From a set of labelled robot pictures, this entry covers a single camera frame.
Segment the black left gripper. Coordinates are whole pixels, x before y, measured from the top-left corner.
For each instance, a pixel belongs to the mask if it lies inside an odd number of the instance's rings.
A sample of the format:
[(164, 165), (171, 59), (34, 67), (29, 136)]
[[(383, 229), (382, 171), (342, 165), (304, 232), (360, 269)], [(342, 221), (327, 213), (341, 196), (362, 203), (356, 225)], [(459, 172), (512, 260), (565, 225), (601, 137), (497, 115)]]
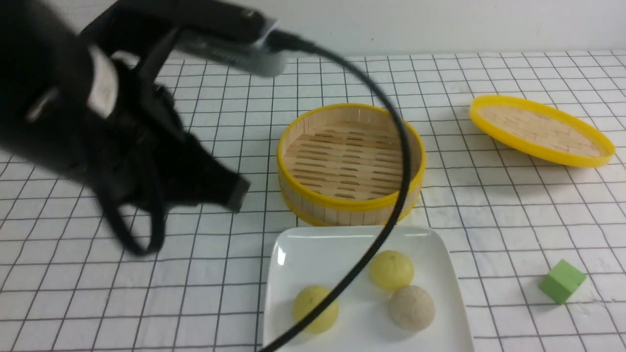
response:
[(172, 94), (123, 63), (92, 66), (90, 185), (105, 214), (215, 203), (239, 212), (250, 183), (185, 130)]

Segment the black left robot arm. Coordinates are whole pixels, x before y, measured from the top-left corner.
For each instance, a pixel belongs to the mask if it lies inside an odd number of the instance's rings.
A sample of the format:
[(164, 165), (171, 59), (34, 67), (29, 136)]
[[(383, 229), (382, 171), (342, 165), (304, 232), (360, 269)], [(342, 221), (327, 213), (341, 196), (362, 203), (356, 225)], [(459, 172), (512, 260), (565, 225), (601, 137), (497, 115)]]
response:
[(208, 0), (118, 0), (77, 33), (42, 0), (1, 2), (1, 147), (89, 187), (104, 212), (216, 203), (249, 182), (187, 132), (157, 82), (186, 38), (241, 43), (260, 26)]

